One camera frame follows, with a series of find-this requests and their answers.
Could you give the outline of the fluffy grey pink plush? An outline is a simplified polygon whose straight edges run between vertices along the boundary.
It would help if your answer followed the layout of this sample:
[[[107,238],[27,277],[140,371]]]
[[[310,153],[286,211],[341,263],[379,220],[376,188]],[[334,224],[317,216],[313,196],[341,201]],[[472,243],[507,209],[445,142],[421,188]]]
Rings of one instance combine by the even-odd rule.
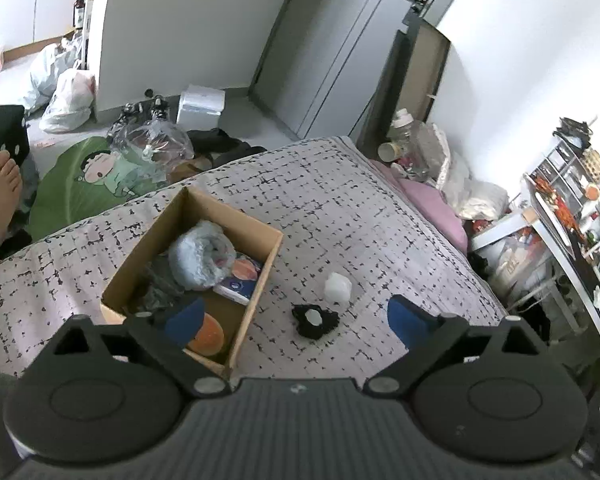
[[[198,221],[179,236],[166,254],[174,281],[186,290],[206,290],[221,283],[236,258],[233,243],[209,220]]]

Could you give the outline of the orange soft ball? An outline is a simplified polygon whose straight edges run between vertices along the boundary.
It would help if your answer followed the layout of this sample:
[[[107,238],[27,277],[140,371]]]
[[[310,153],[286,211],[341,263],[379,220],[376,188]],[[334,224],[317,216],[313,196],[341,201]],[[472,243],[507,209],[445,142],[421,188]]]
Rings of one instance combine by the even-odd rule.
[[[186,344],[186,348],[200,356],[212,358],[223,350],[224,344],[225,335],[221,324],[212,315],[206,313],[201,328],[196,336]]]

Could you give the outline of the small white soft object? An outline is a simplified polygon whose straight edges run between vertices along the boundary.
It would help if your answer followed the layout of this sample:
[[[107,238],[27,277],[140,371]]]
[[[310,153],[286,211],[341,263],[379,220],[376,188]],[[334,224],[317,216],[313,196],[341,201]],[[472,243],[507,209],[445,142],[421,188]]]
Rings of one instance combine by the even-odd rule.
[[[332,304],[347,304],[351,299],[352,283],[344,275],[332,272],[324,284],[324,297]]]

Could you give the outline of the small black soft object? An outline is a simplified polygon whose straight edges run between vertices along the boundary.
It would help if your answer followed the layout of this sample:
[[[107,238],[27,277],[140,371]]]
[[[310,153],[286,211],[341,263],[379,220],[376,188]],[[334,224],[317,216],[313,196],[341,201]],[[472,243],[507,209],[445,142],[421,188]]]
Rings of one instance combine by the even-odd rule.
[[[319,340],[339,325],[339,314],[317,304],[295,304],[291,314],[296,320],[297,333],[306,339]]]

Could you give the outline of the illustrated purple picture book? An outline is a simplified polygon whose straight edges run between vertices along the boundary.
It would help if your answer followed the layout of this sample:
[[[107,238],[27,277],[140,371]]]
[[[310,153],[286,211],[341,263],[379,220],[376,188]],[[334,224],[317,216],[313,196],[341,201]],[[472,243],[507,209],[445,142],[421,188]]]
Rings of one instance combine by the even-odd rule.
[[[242,252],[236,254],[230,275],[213,287],[213,291],[230,300],[248,306],[262,272],[263,264]]]

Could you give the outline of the brown cardboard box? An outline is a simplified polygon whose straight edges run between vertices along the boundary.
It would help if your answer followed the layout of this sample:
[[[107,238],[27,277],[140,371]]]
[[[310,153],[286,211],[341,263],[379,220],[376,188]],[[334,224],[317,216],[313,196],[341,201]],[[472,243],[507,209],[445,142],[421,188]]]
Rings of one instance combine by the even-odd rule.
[[[282,241],[272,226],[181,188],[102,292],[102,316],[118,325],[169,315],[181,352],[230,377]]]

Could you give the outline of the pink pillow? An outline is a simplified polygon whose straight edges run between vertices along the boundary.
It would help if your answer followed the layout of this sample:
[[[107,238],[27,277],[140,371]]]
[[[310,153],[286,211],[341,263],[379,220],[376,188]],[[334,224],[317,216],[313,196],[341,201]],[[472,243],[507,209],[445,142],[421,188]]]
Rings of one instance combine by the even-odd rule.
[[[396,177],[387,166],[376,160],[371,160],[370,163],[382,173],[389,183],[398,188],[456,249],[467,255],[468,237],[463,221],[445,203],[438,190],[425,183]]]

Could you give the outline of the green cartoon cushion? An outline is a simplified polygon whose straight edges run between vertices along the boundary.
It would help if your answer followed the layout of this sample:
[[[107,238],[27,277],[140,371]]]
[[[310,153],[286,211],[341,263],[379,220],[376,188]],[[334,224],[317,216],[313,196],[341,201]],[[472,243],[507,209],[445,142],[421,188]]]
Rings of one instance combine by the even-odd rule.
[[[166,186],[166,176],[91,136],[59,155],[38,184],[26,231],[32,240]]]

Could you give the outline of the paper cup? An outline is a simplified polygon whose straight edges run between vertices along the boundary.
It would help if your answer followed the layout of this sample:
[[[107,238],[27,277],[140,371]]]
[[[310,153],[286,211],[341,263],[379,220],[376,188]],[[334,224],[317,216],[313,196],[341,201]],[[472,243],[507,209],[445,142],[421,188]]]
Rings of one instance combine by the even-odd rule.
[[[404,142],[396,140],[381,143],[377,149],[377,155],[382,162],[395,162],[402,158],[408,151]]]

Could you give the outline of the clear plastic bottle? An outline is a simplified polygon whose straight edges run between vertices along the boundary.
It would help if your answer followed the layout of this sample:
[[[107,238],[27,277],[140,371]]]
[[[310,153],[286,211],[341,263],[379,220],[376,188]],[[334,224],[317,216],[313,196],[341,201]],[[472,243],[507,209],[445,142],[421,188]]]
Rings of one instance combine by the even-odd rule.
[[[424,182],[429,170],[417,144],[417,133],[421,126],[422,122],[416,120],[406,108],[400,108],[391,121],[389,144],[392,151],[390,162],[400,165],[410,179]]]

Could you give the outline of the white cube appliance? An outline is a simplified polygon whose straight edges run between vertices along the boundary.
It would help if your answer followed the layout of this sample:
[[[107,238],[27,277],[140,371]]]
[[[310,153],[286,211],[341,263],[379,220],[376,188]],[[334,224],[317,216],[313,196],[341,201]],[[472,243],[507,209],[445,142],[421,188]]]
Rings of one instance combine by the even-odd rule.
[[[224,90],[190,84],[178,101],[176,124],[185,131],[210,131],[219,127],[224,108]]]

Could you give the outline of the white plastic bag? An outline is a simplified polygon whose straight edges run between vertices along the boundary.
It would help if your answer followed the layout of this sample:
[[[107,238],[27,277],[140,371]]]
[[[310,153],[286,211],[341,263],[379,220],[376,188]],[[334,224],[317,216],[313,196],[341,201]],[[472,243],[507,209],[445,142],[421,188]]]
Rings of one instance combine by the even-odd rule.
[[[59,75],[56,90],[38,126],[46,133],[68,133],[91,116],[95,81],[88,70],[69,68]]]

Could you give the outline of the dark folded board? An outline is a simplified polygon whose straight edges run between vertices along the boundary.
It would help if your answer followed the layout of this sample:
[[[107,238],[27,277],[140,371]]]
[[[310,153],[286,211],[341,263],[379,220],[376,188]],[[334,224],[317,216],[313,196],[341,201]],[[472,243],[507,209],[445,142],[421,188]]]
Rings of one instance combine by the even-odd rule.
[[[387,63],[356,147],[375,158],[378,146],[390,131],[393,114],[405,108],[426,122],[434,105],[451,43],[423,18],[412,16],[406,31],[396,33]]]

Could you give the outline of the black polka dot cushion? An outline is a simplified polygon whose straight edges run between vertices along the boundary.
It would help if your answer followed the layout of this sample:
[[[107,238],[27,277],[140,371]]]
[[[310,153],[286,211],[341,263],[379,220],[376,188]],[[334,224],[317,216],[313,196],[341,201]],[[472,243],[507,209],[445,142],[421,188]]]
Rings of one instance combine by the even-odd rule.
[[[26,118],[21,105],[0,105],[0,151],[8,151],[19,167],[30,154]]]

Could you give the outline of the grey door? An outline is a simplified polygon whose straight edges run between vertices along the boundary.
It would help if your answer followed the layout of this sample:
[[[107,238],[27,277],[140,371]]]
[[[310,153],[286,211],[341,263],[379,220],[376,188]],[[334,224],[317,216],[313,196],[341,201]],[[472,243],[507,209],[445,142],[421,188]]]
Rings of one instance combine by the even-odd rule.
[[[411,12],[440,22],[453,0],[286,0],[250,96],[298,139],[361,125]]]

